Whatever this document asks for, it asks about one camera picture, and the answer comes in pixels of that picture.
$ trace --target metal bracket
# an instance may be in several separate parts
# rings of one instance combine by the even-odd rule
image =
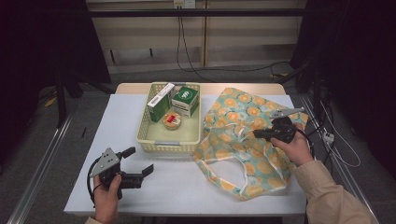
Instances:
[[[111,147],[108,147],[106,151],[102,153],[102,157],[93,168],[91,177],[101,174],[118,163],[120,163],[119,157],[116,155],[116,153],[114,153]]]
[[[288,115],[292,115],[295,113],[303,112],[305,109],[303,107],[301,108],[294,108],[294,109],[278,109],[271,117],[270,119],[280,119],[280,118],[285,118]]]

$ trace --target small carton box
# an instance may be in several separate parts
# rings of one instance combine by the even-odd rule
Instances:
[[[181,87],[172,99],[174,111],[180,115],[190,118],[199,104],[198,94],[199,92],[197,90],[188,87]]]
[[[160,120],[163,115],[171,108],[172,98],[174,95],[175,85],[168,83],[148,102],[148,112],[152,121],[158,122],[158,120]]]

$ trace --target beige sleeve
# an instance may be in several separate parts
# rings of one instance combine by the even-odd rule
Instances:
[[[308,162],[294,174],[308,199],[309,223],[377,223],[367,207],[335,184],[322,162]]]
[[[88,217],[87,221],[85,224],[102,224],[101,222],[96,221],[95,219]]]

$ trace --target basket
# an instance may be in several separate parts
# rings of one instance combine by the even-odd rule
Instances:
[[[199,92],[199,104],[191,118],[182,116],[181,125],[174,131],[167,130],[160,121],[151,121],[147,103],[160,92],[167,82],[153,82],[151,84],[147,101],[144,105],[142,120],[137,132],[136,141],[145,152],[164,152],[175,154],[192,153],[201,142],[201,85],[199,83],[185,82],[173,83],[177,90],[181,86],[195,89]]]

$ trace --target person's left hand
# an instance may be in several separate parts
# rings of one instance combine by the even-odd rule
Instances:
[[[95,201],[95,220],[107,223],[116,223],[118,214],[119,198],[117,191],[121,183],[121,175],[116,175],[108,190],[101,185],[99,175],[93,178],[93,185],[99,186],[93,192]]]

